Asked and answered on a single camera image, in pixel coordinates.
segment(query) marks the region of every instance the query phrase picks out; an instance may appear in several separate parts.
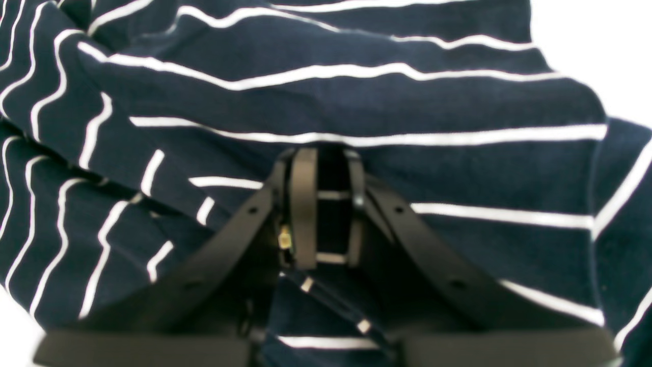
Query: navy striped shirt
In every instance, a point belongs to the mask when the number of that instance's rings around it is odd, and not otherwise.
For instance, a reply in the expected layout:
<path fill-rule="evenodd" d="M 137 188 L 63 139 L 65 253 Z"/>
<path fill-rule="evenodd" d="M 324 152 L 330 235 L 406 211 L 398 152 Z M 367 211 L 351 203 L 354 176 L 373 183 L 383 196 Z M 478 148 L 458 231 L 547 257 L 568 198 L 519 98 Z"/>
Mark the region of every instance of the navy striped shirt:
<path fill-rule="evenodd" d="M 506 287 L 652 363 L 651 131 L 546 64 L 527 0 L 329 1 L 4 0 L 10 296 L 46 330 L 85 317 L 219 231 L 288 146 L 339 142 Z M 388 365 L 342 257 L 280 278 L 271 366 Z"/>

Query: white stripe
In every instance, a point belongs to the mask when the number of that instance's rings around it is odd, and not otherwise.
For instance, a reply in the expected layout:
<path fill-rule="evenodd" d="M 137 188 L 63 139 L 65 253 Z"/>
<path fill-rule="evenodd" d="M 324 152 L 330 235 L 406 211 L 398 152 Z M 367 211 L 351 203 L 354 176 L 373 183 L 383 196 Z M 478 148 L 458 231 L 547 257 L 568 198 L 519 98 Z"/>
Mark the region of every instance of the white stripe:
<path fill-rule="evenodd" d="M 5 20 L 5 14 L 7 13 L 7 3 L 9 0 L 4 0 L 2 2 L 2 16 L 0 16 L 0 27 L 2 26 L 3 21 Z"/>
<path fill-rule="evenodd" d="M 436 5 L 472 0 L 345 0 L 319 5 L 272 5 L 274 8 L 306 13 L 341 12 L 362 8 L 402 8 L 410 5 Z"/>
<path fill-rule="evenodd" d="M 279 10 L 269 9 L 269 8 L 238 8 L 237 10 L 235 10 L 234 12 L 232 12 L 231 14 L 229 14 L 224 18 L 214 18 L 196 7 L 183 5 L 177 9 L 177 15 L 174 23 L 170 26 L 170 28 L 168 28 L 164 32 L 164 34 L 166 35 L 172 34 L 177 29 L 179 25 L 179 20 L 183 16 L 191 16 L 205 23 L 209 27 L 217 28 L 217 29 L 225 29 L 225 28 L 232 27 L 235 24 L 248 18 L 274 16 L 277 18 L 285 18 L 285 19 L 296 20 L 299 22 L 316 25 L 320 28 L 323 28 L 327 31 L 334 32 L 334 33 L 359 33 L 359 31 L 355 29 L 337 28 L 328 23 L 319 22 L 311 18 L 305 18 L 303 16 L 289 14 L 287 12 L 282 12 Z M 406 36 L 406 37 L 391 36 L 391 37 L 387 37 L 387 39 L 394 42 L 430 42 L 438 45 L 439 47 L 445 50 L 452 50 L 453 48 L 472 45 L 472 44 L 487 46 L 487 47 L 495 48 L 496 50 L 506 50 L 506 51 L 515 51 L 515 52 L 536 48 L 536 46 L 531 42 L 513 43 L 505 40 L 495 39 L 488 35 L 470 35 L 454 41 L 445 41 L 438 37 L 428 37 L 428 36 Z"/>
<path fill-rule="evenodd" d="M 192 177 L 189 180 L 190 183 L 197 187 L 226 186 L 253 190 L 258 190 L 263 187 L 262 182 L 220 176 Z"/>
<path fill-rule="evenodd" d="M 320 338 L 317 336 L 279 336 L 278 339 L 292 348 L 312 349 L 378 349 L 364 338 Z"/>
<path fill-rule="evenodd" d="M 2 145 L 2 164 L 5 168 L 5 181 L 7 181 L 7 188 L 9 189 L 9 200 L 7 204 L 7 211 L 5 212 L 5 216 L 2 219 L 2 225 L 0 225 L 0 240 L 2 240 L 2 237 L 5 235 L 7 221 L 9 221 L 9 215 L 11 215 L 11 209 L 14 206 L 14 188 L 11 187 L 11 181 L 9 180 L 9 168 L 7 167 L 7 148 L 9 148 L 9 144 L 11 144 L 11 142 L 18 139 L 19 138 L 17 136 L 12 136 L 6 139 L 5 143 Z"/>
<path fill-rule="evenodd" d="M 616 190 L 611 199 L 609 199 L 595 217 L 595 226 L 591 232 L 593 240 L 596 240 L 600 236 L 600 233 L 611 223 L 620 209 L 632 197 L 632 194 L 645 177 L 650 163 L 652 163 L 652 140 L 641 150 L 640 155 L 627 174 L 627 177 L 623 180 L 623 183 L 621 183 L 618 190 Z"/>
<path fill-rule="evenodd" d="M 523 297 L 540 304 L 541 306 L 550 308 L 567 315 L 579 317 L 590 323 L 604 326 L 604 314 L 601 310 L 591 308 L 582 304 L 571 302 L 564 298 L 559 298 L 536 289 L 527 288 L 519 284 L 512 283 L 508 280 L 501 280 L 500 284 L 511 289 L 513 292 L 522 295 Z"/>
<path fill-rule="evenodd" d="M 143 200 L 143 194 L 142 194 L 142 193 L 136 193 L 136 194 L 134 195 L 134 197 L 132 197 L 132 198 L 129 200 L 129 204 L 138 204 L 138 203 L 141 202 L 142 200 Z"/>
<path fill-rule="evenodd" d="M 149 273 L 149 281 L 154 283 L 158 279 L 158 272 L 156 267 L 160 264 L 163 259 L 174 249 L 172 242 L 167 241 L 161 248 L 158 250 L 156 255 L 147 263 L 147 272 Z"/>
<path fill-rule="evenodd" d="M 86 139 L 83 143 L 83 149 L 80 154 L 80 167 L 84 169 L 89 169 L 91 156 L 93 156 L 95 145 L 97 144 L 97 132 L 100 129 L 100 125 L 108 120 L 113 113 L 111 97 L 106 95 L 104 92 L 102 92 L 101 96 L 104 104 L 102 112 L 95 116 L 91 121 L 89 121 L 88 125 L 86 125 Z"/>
<path fill-rule="evenodd" d="M 29 160 L 29 162 L 27 162 L 27 166 L 25 168 L 25 182 L 27 182 L 27 189 L 29 190 L 29 198 L 30 198 L 29 199 L 29 230 L 28 230 L 27 240 L 25 241 L 25 244 L 20 249 L 18 256 L 16 256 L 14 262 L 11 264 L 11 267 L 9 268 L 9 271 L 7 272 L 7 278 L 6 278 L 7 280 L 5 280 L 5 288 L 7 289 L 7 294 L 9 294 L 9 297 L 12 297 L 11 287 L 10 287 L 11 278 L 14 276 L 14 273 L 18 268 L 18 265 L 20 265 L 20 263 L 23 261 L 23 257 L 25 257 L 27 250 L 32 245 L 32 241 L 34 240 L 34 234 L 36 232 L 36 215 L 35 215 L 36 197 L 34 195 L 34 190 L 32 189 L 32 168 L 34 167 L 34 164 L 36 164 L 39 161 L 42 161 L 45 158 L 47 158 L 45 155 L 39 155 L 38 157 L 32 158 Z"/>
<path fill-rule="evenodd" d="M 495 39 L 493 37 L 489 37 L 488 35 L 471 35 L 454 41 L 445 41 L 441 38 L 433 36 L 392 36 L 390 39 L 395 40 L 396 42 L 431 42 L 443 48 L 444 50 L 452 50 L 453 48 L 469 45 L 482 45 L 490 48 L 495 48 L 496 50 L 504 51 L 525 51 L 537 47 L 532 42 L 513 43 L 505 40 Z"/>
<path fill-rule="evenodd" d="M 68 78 L 66 77 L 66 71 L 63 69 L 63 65 L 61 63 L 61 56 L 59 55 L 59 49 L 61 48 L 61 43 L 68 37 L 79 33 L 83 33 L 83 32 L 80 31 L 79 29 L 66 29 L 54 38 L 54 56 L 57 60 L 57 68 L 59 69 L 60 82 L 57 91 L 45 97 L 44 99 L 40 100 L 39 102 L 36 102 L 34 104 L 34 107 L 32 107 L 32 111 L 30 113 L 31 123 L 32 123 L 32 135 L 34 135 L 34 139 L 37 142 L 40 142 L 40 135 L 38 131 L 38 114 L 43 109 L 43 107 L 45 107 L 47 104 L 52 103 L 57 99 L 61 98 L 61 96 L 63 96 L 63 93 L 65 93 L 66 88 L 68 87 Z"/>
<path fill-rule="evenodd" d="M 211 210 L 213 209 L 214 205 L 215 205 L 215 200 L 207 197 L 206 200 L 204 200 L 203 204 L 201 205 L 199 211 L 197 211 L 197 221 L 200 222 L 202 225 L 206 225 L 206 221 L 208 220 L 208 215 L 211 213 Z"/>
<path fill-rule="evenodd" d="M 540 225 L 543 227 L 588 230 L 593 228 L 593 217 L 590 215 L 530 212 L 502 208 L 482 208 L 479 206 L 443 204 L 438 202 L 414 203 L 411 207 L 417 214 L 447 215 L 451 217 L 483 219 L 488 221 Z"/>
<path fill-rule="evenodd" d="M 372 146 L 480 146 L 510 142 L 564 142 L 575 140 L 602 140 L 607 131 L 605 124 L 570 125 L 553 127 L 519 127 L 514 129 L 473 131 L 461 133 L 423 133 L 387 136 L 346 136 L 331 133 L 303 133 L 278 135 L 272 133 L 232 133 L 217 130 L 193 121 L 167 117 L 129 117 L 137 127 L 197 127 L 226 138 L 253 142 L 307 144 L 337 142 L 357 148 Z"/>
<path fill-rule="evenodd" d="M 319 200 L 348 200 L 351 198 L 349 191 L 326 191 L 321 190 L 317 192 L 317 199 Z"/>
<path fill-rule="evenodd" d="M 47 4 L 48 3 L 43 3 L 37 7 L 34 15 L 34 20 L 32 21 L 32 26 L 29 29 L 29 59 L 31 61 L 31 64 L 29 66 L 29 70 L 27 71 L 27 74 L 25 74 L 25 76 L 22 77 L 20 80 L 11 83 L 7 88 L 5 88 L 5 90 L 2 91 L 2 93 L 0 93 L 0 112 L 4 116 L 7 116 L 7 112 L 5 111 L 5 99 L 7 98 L 7 95 L 9 95 L 9 93 L 11 93 L 14 89 L 25 84 L 29 79 L 31 79 L 31 77 L 34 75 L 34 72 L 36 71 L 37 61 L 34 54 L 34 30 L 36 29 L 37 23 L 40 20 L 43 7 L 46 6 Z"/>
<path fill-rule="evenodd" d="M 0 66 L 0 71 L 5 70 L 6 68 L 11 66 L 11 62 L 14 59 L 14 40 L 16 39 L 16 26 L 18 26 L 18 22 L 20 22 L 20 17 L 23 15 L 23 8 L 25 7 L 25 0 L 20 1 L 20 8 L 18 8 L 18 15 L 16 15 L 16 20 L 14 20 L 14 25 L 11 27 L 11 39 L 9 41 L 9 55 L 7 56 L 7 60 L 5 61 L 2 66 Z"/>
<path fill-rule="evenodd" d="M 123 54 L 113 54 L 110 57 L 106 57 L 102 54 L 102 57 L 97 58 L 96 56 L 98 56 L 99 50 L 84 42 L 80 42 L 78 48 L 80 51 L 95 57 L 97 61 L 101 63 L 112 63 L 126 67 L 143 67 L 158 72 L 170 72 L 180 76 L 202 80 L 230 91 L 244 91 L 256 88 L 280 86 L 309 79 L 331 79 L 345 76 L 350 78 L 377 78 L 378 76 L 388 74 L 403 74 L 410 79 L 420 82 L 450 78 L 495 78 L 511 82 L 538 82 L 542 80 L 565 78 L 565 76 L 559 72 L 546 72 L 542 74 L 513 74 L 499 70 L 421 72 L 406 63 L 390 63 L 374 67 L 351 64 L 310 65 L 299 69 L 280 72 L 278 74 L 255 76 L 253 78 L 230 81 L 219 79 L 215 76 L 183 65 L 163 62 L 153 57 L 138 57 Z"/>
<path fill-rule="evenodd" d="M 317 262 L 323 264 L 346 264 L 346 256 L 339 253 L 317 253 Z"/>
<path fill-rule="evenodd" d="M 314 283 L 315 281 L 311 277 L 307 277 L 306 280 L 301 285 L 301 290 L 306 293 L 310 292 L 310 289 L 312 288 L 312 285 Z"/>
<path fill-rule="evenodd" d="M 140 191 L 143 191 L 143 193 L 148 197 L 152 196 L 152 183 L 154 182 L 154 175 L 156 174 L 158 167 L 161 165 L 161 162 L 163 162 L 163 158 L 165 158 L 165 153 L 163 153 L 161 150 L 156 150 L 152 156 L 152 159 L 150 159 L 149 163 L 147 164 L 147 168 L 145 168 L 143 181 L 140 183 Z"/>
<path fill-rule="evenodd" d="M 632 330 L 634 330 L 634 328 L 636 328 L 636 326 L 638 326 L 645 313 L 650 309 L 650 306 L 652 306 L 652 289 L 647 292 L 645 298 L 643 298 L 641 301 L 641 304 L 638 305 L 634 317 L 629 321 L 629 323 L 627 323 L 627 325 L 625 325 L 622 330 L 618 332 L 618 334 L 616 334 L 614 339 L 614 346 L 619 352 L 623 347 L 627 336 L 632 332 Z"/>
<path fill-rule="evenodd" d="M 151 4 L 154 0 L 135 0 L 129 4 L 123 5 L 119 8 L 115 8 L 103 15 L 100 15 L 89 25 L 88 35 L 92 36 L 97 32 L 97 29 L 108 22 L 124 18 L 125 16 L 130 16 L 131 14 L 144 9 L 147 5 Z"/>
<path fill-rule="evenodd" d="M 63 221 L 66 216 L 66 193 L 73 185 L 84 181 L 85 180 L 81 178 L 73 178 L 71 180 L 66 181 L 59 189 L 59 198 L 57 200 L 59 203 L 59 216 L 57 217 L 57 229 L 59 230 L 59 235 L 61 237 L 61 248 L 59 249 L 57 256 L 55 256 L 54 259 L 52 259 L 52 262 L 45 269 L 43 275 L 41 276 L 40 281 L 38 282 L 37 291 L 34 294 L 34 299 L 32 299 L 32 303 L 29 307 L 29 315 L 33 319 L 36 319 L 35 314 L 38 305 L 40 304 L 40 300 L 43 297 L 43 292 L 45 291 L 45 286 L 48 283 L 50 274 L 52 273 L 54 268 L 56 268 L 57 265 L 61 262 L 61 259 L 63 259 L 64 255 L 66 254 L 66 251 L 68 251 L 68 234 L 66 233 L 66 230 L 63 225 Z"/>
<path fill-rule="evenodd" d="M 119 201 L 116 205 L 114 205 L 109 212 L 109 216 L 104 221 L 100 232 L 97 235 L 97 239 L 100 241 L 100 245 L 102 245 L 102 254 L 100 254 L 100 258 L 97 261 L 95 270 L 93 270 L 91 277 L 88 279 L 86 294 L 84 295 L 83 302 L 81 304 L 81 311 L 79 315 L 80 319 L 86 317 L 93 307 L 97 285 L 100 281 L 100 276 L 102 276 L 102 271 L 106 266 L 106 262 L 109 259 L 109 254 L 111 253 L 111 245 L 109 244 L 106 237 L 109 235 L 111 228 L 113 228 L 113 226 L 118 222 L 120 215 L 122 215 L 127 205 L 129 205 L 129 203 L 126 201 Z"/>

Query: white background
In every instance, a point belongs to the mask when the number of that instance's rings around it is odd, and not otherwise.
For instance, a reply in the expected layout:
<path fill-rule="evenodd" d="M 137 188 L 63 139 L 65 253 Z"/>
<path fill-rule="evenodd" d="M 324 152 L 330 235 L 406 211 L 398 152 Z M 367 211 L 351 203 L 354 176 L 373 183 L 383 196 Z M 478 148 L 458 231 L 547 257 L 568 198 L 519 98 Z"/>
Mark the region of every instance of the white background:
<path fill-rule="evenodd" d="M 532 0 L 532 6 L 533 38 L 549 64 L 591 86 L 611 116 L 652 127 L 652 1 Z M 28 366 L 42 333 L 0 289 L 0 366 Z"/>

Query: striped fabric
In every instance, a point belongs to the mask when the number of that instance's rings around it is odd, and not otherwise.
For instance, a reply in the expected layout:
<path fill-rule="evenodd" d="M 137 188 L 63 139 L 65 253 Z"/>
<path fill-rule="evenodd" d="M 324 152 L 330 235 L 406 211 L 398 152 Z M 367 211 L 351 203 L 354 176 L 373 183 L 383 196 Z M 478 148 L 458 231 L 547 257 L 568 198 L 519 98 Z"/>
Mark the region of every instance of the striped fabric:
<path fill-rule="evenodd" d="M 287 147 L 340 142 L 505 286 L 652 363 L 652 133 L 547 66 L 528 1 L 1 11 L 0 283 L 44 328 L 179 264 Z M 319 260 L 280 278 L 269 364 L 388 366 L 342 253 Z"/>

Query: navy blue fabric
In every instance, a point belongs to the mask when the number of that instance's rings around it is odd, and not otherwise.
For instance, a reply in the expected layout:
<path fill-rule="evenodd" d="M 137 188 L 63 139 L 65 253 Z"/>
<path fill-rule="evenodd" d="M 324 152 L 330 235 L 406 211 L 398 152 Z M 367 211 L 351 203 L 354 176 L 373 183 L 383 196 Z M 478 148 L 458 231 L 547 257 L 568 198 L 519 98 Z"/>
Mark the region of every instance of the navy blue fabric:
<path fill-rule="evenodd" d="M 338 142 L 470 261 L 647 366 L 652 134 L 552 70 L 529 17 L 526 0 L 2 1 L 0 283 L 47 330 L 83 317 L 183 262 L 280 152 Z M 280 279 L 271 366 L 388 365 L 344 274 Z"/>

